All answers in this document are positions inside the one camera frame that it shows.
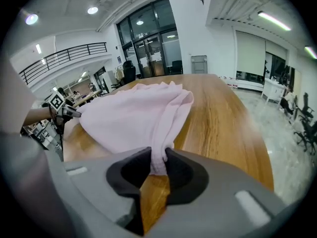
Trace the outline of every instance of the linear ceiling light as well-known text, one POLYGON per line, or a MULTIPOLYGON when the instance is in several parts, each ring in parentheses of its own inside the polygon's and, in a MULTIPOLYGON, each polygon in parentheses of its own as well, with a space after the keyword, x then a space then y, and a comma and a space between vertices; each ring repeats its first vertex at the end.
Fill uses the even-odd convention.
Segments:
POLYGON ((317 56, 311 47, 305 47, 305 50, 314 58, 317 59, 317 56))
POLYGON ((36 21, 38 21, 38 16, 36 14, 31 14, 25 19, 25 23, 28 25, 33 25, 36 21))
POLYGON ((98 11, 97 7, 91 7, 88 9, 88 14, 95 14, 98 11))
POLYGON ((260 17, 262 17, 262 18, 265 18, 265 19, 267 19, 267 20, 273 22, 274 24, 278 25, 279 27, 283 28, 283 29, 286 30, 286 31, 290 31, 290 30, 291 30, 287 25, 283 24, 281 21, 277 20, 276 18, 273 18, 272 16, 270 16, 270 15, 264 13, 263 11, 260 11, 260 12, 258 13, 258 15, 259 15, 260 17))
POLYGON ((38 50, 38 53, 40 54, 40 53, 42 53, 42 51, 41 51, 41 48, 40 48, 40 45, 39 44, 37 44, 36 45, 36 49, 38 50))

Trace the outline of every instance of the balcony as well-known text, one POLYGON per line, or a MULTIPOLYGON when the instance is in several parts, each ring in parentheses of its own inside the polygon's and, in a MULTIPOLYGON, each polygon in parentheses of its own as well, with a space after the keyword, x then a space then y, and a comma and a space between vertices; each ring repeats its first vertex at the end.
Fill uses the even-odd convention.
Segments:
POLYGON ((107 55, 106 42, 71 47, 44 57, 22 70, 19 75, 30 86, 49 74, 73 63, 107 55))

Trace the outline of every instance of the folded fabric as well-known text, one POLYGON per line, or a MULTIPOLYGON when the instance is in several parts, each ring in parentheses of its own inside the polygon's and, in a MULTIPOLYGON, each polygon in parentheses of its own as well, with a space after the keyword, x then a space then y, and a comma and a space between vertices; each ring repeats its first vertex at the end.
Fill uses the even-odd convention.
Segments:
POLYGON ((120 153, 151 146, 151 174, 166 175, 166 147, 174 147, 194 101, 192 92, 173 81, 137 84, 81 106, 80 123, 105 149, 120 153))

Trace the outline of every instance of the desk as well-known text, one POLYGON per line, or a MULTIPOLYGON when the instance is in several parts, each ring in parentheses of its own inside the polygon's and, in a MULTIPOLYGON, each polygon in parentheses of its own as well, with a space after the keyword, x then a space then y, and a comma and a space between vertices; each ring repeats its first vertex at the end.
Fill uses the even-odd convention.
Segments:
MULTIPOLYGON (((131 89, 137 83, 170 81, 183 84, 184 89, 193 92, 195 99, 174 141, 175 148, 233 164, 273 190, 272 169, 264 141, 242 102, 216 75, 152 77, 133 81, 119 90, 131 89)), ((72 120, 65 125, 65 161, 110 154, 72 120)), ((143 183, 141 212, 145 232, 164 212, 168 194, 167 177, 148 176, 143 183)))
POLYGON ((285 86, 279 84, 278 82, 266 78, 261 97, 263 95, 267 96, 266 103, 268 103, 268 101, 271 99, 277 101, 279 104, 283 97, 285 88, 285 86))
POLYGON ((73 108, 79 106, 79 105, 82 104, 82 103, 86 103, 87 100, 89 100, 90 98, 96 96, 96 94, 98 94, 98 93, 100 93, 100 92, 101 92, 101 90, 98 90, 98 91, 96 91, 96 92, 93 92, 92 94, 87 95, 84 99, 81 99, 79 102, 76 102, 76 103, 73 105, 73 108))

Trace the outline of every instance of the marble floor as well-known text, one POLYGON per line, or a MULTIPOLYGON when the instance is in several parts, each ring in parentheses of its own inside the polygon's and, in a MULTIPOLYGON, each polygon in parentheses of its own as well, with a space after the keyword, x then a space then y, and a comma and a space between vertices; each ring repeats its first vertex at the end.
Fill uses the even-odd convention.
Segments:
POLYGON ((300 122, 292 126, 277 104, 266 104, 260 93, 240 89, 234 92, 262 133, 272 165, 275 193, 287 205, 302 198, 315 172, 317 154, 311 156, 310 149, 304 152, 303 146, 296 144, 299 137, 293 132, 295 128, 301 129, 300 122))

